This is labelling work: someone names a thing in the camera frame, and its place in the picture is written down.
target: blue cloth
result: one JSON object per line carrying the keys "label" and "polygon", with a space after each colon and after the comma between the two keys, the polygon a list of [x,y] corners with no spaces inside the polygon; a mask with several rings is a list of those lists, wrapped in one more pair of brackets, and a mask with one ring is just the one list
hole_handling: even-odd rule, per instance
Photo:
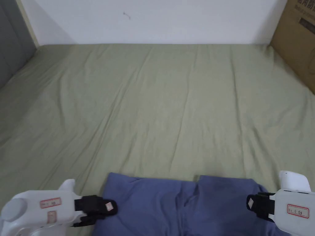
{"label": "blue cloth", "polygon": [[103,198],[118,214],[99,220],[93,236],[288,236],[247,210],[249,194],[266,192],[252,179],[201,176],[198,182],[110,173]]}

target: mattress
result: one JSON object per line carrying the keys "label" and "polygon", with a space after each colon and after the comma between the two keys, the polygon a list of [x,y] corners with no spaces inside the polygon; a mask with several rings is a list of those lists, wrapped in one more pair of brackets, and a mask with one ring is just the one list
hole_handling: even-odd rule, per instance
{"label": "mattress", "polygon": [[315,187],[315,96],[268,46],[43,46],[0,90],[0,115],[0,207],[68,178],[100,195],[109,172],[274,192],[289,170]]}

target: wrinkled sheet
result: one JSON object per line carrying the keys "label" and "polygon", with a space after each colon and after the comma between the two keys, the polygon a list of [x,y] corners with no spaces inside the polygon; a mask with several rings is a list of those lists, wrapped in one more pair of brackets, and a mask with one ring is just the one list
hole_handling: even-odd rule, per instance
{"label": "wrinkled sheet", "polygon": [[266,192],[252,179],[201,175],[197,182],[110,173],[102,197],[118,213],[98,220],[93,236],[290,236],[246,207]]}
{"label": "wrinkled sheet", "polygon": [[0,116],[0,207],[68,178],[101,194],[109,172],[273,192],[289,170],[315,188],[315,96],[272,47],[43,46],[0,90]]}

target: white plastic housing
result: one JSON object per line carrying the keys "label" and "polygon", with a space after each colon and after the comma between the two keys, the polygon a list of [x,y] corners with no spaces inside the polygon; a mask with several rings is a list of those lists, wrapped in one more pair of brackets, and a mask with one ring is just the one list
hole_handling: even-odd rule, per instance
{"label": "white plastic housing", "polygon": [[281,189],[275,195],[273,221],[279,229],[299,236],[314,235],[315,193]]}

